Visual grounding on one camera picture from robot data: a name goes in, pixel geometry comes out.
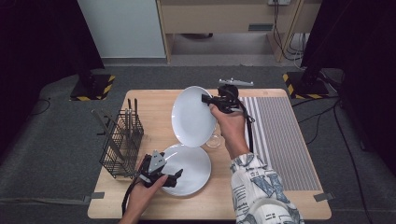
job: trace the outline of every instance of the black curtain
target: black curtain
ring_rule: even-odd
[[[395,8],[396,0],[323,0],[303,58],[303,66],[344,70],[340,96],[362,148],[377,152],[394,174]]]
[[[104,68],[77,0],[0,0],[0,154],[41,89]]]

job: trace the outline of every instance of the patterned sleeve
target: patterned sleeve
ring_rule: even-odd
[[[230,169],[236,223],[304,223],[283,193],[280,176],[258,156],[241,155],[232,160]]]

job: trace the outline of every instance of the wall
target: wall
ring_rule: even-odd
[[[78,0],[102,58],[165,58],[155,0]]]

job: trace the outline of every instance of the wire dish rack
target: wire dish rack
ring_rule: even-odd
[[[106,135],[100,163],[114,178],[135,175],[134,168],[144,129],[137,115],[136,99],[134,99],[134,105],[134,111],[130,104],[129,109],[120,110],[115,118],[103,109],[101,113],[96,110],[92,111]]]

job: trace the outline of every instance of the white plate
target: white plate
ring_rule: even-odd
[[[181,144],[167,148],[164,157],[170,157],[163,167],[163,174],[174,175],[183,169],[174,188],[163,187],[163,190],[175,196],[187,196],[198,191],[210,177],[212,165],[209,156],[200,147],[186,147]]]
[[[174,133],[188,147],[200,147],[215,130],[216,119],[209,106],[202,103],[202,94],[210,95],[201,87],[188,87],[176,98],[172,109]]]

